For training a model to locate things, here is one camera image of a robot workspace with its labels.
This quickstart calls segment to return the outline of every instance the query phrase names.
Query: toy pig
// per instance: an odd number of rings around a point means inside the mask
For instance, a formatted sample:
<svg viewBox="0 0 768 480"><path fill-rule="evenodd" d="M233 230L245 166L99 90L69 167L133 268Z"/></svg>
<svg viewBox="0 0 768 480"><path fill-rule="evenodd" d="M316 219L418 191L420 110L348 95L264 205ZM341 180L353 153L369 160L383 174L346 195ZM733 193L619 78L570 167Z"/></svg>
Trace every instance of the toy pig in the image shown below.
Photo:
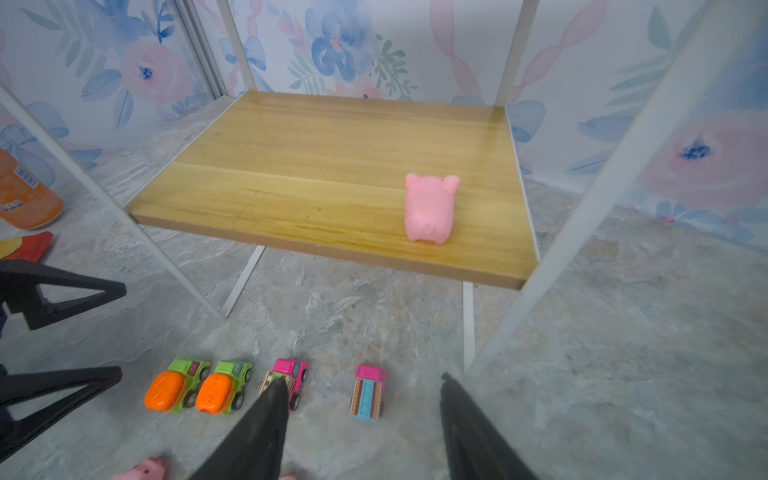
<svg viewBox="0 0 768 480"><path fill-rule="evenodd" d="M408 240L429 240L442 245L453 228L453 197L458 190L455 175L406 176L406 235Z"/></svg>
<svg viewBox="0 0 768 480"><path fill-rule="evenodd" d="M165 480L166 467L162 460L146 458L131 470L112 475L112 480Z"/></svg>

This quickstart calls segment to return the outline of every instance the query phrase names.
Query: barcode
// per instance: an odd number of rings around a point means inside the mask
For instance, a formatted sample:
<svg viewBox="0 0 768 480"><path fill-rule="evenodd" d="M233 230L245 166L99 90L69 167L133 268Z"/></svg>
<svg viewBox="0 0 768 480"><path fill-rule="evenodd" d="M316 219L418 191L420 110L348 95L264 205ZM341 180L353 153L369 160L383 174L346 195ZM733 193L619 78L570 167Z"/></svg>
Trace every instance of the barcode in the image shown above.
<svg viewBox="0 0 768 480"><path fill-rule="evenodd" d="M38 179L33 177L32 174L26 171L24 167L19 165L16 167L16 170L13 171L13 173L17 174L19 178L21 178L23 181L27 183L32 188L36 188L40 182L38 182Z"/></svg>

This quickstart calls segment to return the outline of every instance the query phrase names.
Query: marble floor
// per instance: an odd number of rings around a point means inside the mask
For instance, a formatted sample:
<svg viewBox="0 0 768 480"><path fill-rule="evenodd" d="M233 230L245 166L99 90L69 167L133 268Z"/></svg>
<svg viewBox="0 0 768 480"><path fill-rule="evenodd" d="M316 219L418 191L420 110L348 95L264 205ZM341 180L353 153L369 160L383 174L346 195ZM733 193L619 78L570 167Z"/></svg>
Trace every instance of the marble floor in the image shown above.
<svg viewBox="0 0 768 480"><path fill-rule="evenodd" d="M95 168L125 202L227 106L211 106ZM77 184L45 263L120 280L113 303L30 332L11 318L11 373L118 365L122 381L7 461L11 480L109 478L147 456L186 478L239 419L159 415L143 397L176 356L311 364L291 415L283 470L300 480L435 478L449 472L439 419L450 372L540 478L765 478L768 255L615 210L485 375L461 375L458 281L266 249L229 319L192 296ZM528 185L543 249L575 199ZM147 228L221 305L253 246ZM13 229L0 227L0 238ZM47 289L53 299L67 292ZM515 292L475 286L478 347ZM349 417L357 364L389 372L377 425ZM256 399L246 387L247 408ZM39 402L13 408L16 415Z"/></svg>

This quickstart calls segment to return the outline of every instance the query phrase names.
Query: orange toy car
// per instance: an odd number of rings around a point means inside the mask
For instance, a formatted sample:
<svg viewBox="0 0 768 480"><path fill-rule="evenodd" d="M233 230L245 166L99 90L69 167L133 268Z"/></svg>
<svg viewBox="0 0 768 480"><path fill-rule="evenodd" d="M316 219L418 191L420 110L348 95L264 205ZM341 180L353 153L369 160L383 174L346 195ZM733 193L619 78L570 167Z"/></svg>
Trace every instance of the orange toy car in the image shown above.
<svg viewBox="0 0 768 480"><path fill-rule="evenodd" d="M197 399L197 386L208 377L210 362L175 359L168 370L152 382L144 396L144 406L158 412L181 412L192 408Z"/></svg>
<svg viewBox="0 0 768 480"><path fill-rule="evenodd" d="M250 380L253 365L244 362L219 362L197 396L197 409L211 415L229 415L243 406L243 387Z"/></svg>

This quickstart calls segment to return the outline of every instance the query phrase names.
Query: pink flower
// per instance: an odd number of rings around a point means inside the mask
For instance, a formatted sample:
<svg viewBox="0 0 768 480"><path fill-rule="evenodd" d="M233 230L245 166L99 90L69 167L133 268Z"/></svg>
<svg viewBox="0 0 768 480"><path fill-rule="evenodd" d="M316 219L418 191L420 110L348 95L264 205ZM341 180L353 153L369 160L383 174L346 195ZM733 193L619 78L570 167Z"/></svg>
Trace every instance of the pink flower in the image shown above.
<svg viewBox="0 0 768 480"><path fill-rule="evenodd" d="M182 101L192 89L192 77L181 56L153 41L128 47L120 73L132 94L154 105Z"/></svg>
<svg viewBox="0 0 768 480"><path fill-rule="evenodd" d="M689 208L754 205L768 195L768 116L732 111L679 127L651 160L648 190Z"/></svg>
<svg viewBox="0 0 768 480"><path fill-rule="evenodd" d="M344 80L337 80L336 90L329 88L326 90L326 95L333 97L384 98L379 89L373 84L371 77L367 76L356 78L352 84L348 84Z"/></svg>

